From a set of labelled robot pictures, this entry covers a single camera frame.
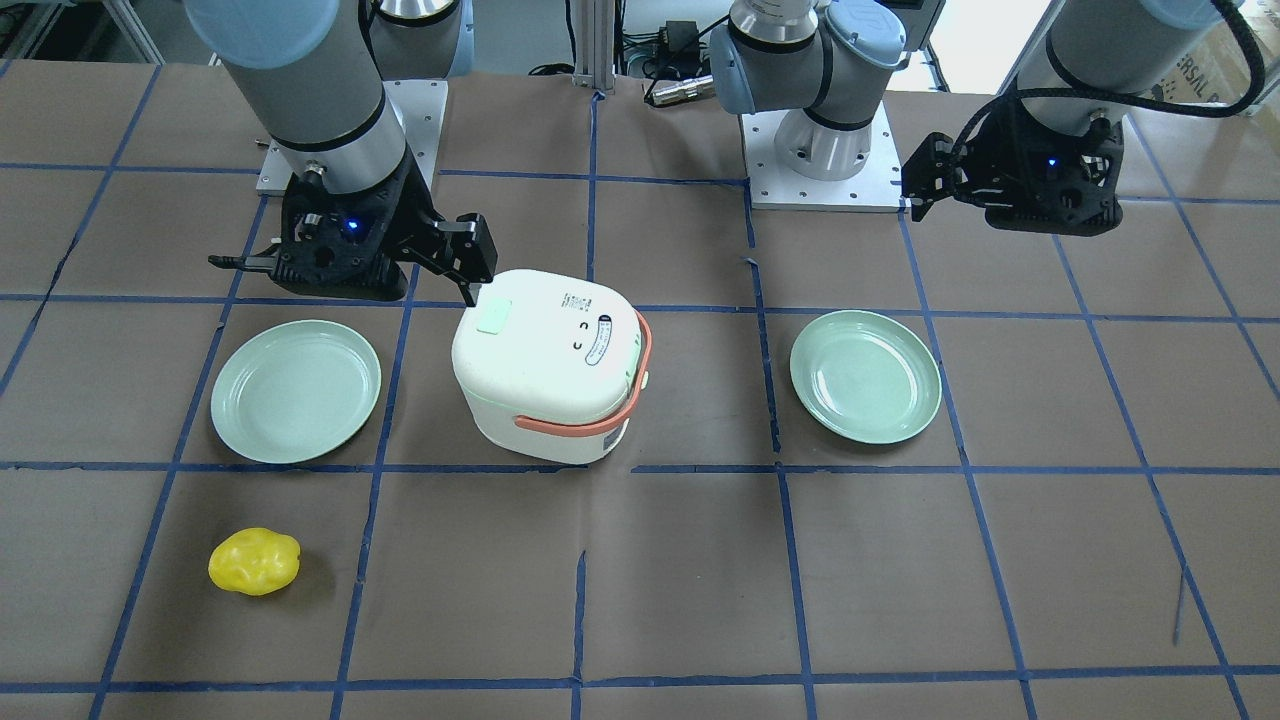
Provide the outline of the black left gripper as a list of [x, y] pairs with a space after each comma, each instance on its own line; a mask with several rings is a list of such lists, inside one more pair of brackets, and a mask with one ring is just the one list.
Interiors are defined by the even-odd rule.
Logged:
[[1009, 102], [961, 143], [925, 136], [902, 164], [902, 196], [913, 222], [956, 199], [982, 208], [1000, 231], [1096, 237], [1123, 223], [1123, 127], [1107, 117], [1089, 120], [1083, 135], [1064, 135]]

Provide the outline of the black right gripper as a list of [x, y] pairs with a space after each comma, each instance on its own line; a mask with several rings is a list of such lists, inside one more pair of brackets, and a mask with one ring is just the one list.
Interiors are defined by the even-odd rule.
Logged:
[[467, 307], [477, 305], [498, 266], [483, 214], [442, 220], [411, 151], [365, 190], [338, 193], [330, 188], [333, 177], [311, 160], [291, 181], [282, 241], [268, 256], [209, 256], [209, 264], [268, 274], [298, 295], [396, 301], [407, 291], [401, 263], [410, 261], [453, 282]]

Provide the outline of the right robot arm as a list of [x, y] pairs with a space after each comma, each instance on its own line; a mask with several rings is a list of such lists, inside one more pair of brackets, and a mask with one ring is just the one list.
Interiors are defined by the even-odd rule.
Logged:
[[416, 263], [474, 306], [497, 270], [490, 231], [435, 209], [384, 86], [467, 72], [470, 3], [187, 1], [186, 14], [291, 168], [279, 242], [210, 264], [297, 295], [396, 301]]

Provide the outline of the green plate near left arm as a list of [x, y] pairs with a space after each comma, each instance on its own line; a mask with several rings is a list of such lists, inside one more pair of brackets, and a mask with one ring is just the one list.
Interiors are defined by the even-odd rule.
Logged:
[[864, 445], [919, 436], [942, 402], [940, 364], [923, 340], [877, 313], [841, 310], [809, 322], [794, 341], [788, 373], [810, 416]]

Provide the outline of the green plate near right arm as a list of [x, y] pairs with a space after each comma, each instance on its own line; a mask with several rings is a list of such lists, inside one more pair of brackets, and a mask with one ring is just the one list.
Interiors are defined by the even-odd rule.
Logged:
[[351, 439], [380, 392], [380, 357], [362, 334], [335, 322], [287, 322], [229, 356], [210, 395], [210, 416], [239, 456], [302, 462]]

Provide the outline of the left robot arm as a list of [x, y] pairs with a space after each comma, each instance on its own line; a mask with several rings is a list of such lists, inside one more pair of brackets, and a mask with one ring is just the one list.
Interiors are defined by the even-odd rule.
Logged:
[[941, 1], [736, 1], [652, 54], [644, 102], [716, 97], [741, 120], [753, 204], [905, 211], [954, 200], [1001, 231], [1117, 228], [1123, 123], [1135, 109], [1224, 118], [1272, 88], [1240, 1], [1056, 1], [998, 94], [952, 133], [893, 147], [884, 94]]

